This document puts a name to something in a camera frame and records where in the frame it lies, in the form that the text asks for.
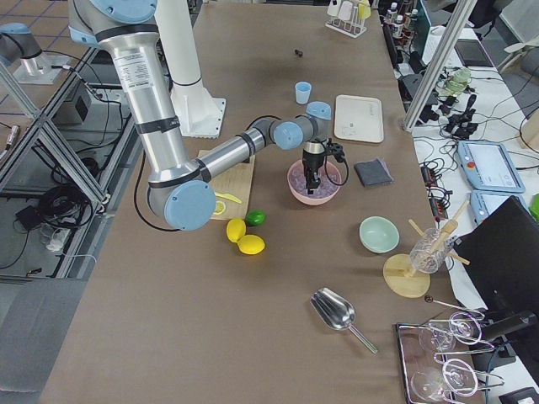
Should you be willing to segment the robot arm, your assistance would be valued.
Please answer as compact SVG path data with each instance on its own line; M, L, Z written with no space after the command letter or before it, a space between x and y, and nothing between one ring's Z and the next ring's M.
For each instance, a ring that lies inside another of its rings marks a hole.
M52 85L60 74L59 68L69 61L68 56L47 55L22 23L1 26L1 63L11 66L20 61L14 72L15 79L22 84Z
M202 158L189 158L181 123L157 54L166 36L157 22L156 1L71 1L70 32L74 41L108 52L134 117L137 134L150 162L148 205L177 231L193 231L213 216L213 177L247 161L269 144L282 150L303 146L308 162L320 154L308 149L328 143L331 108L316 101L292 120L262 117Z

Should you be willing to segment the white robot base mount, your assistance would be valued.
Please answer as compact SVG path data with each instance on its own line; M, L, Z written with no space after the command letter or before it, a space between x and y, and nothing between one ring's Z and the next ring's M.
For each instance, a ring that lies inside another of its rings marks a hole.
M205 88L186 1L162 0L155 13L168 71L170 98L185 137L216 139L226 108Z

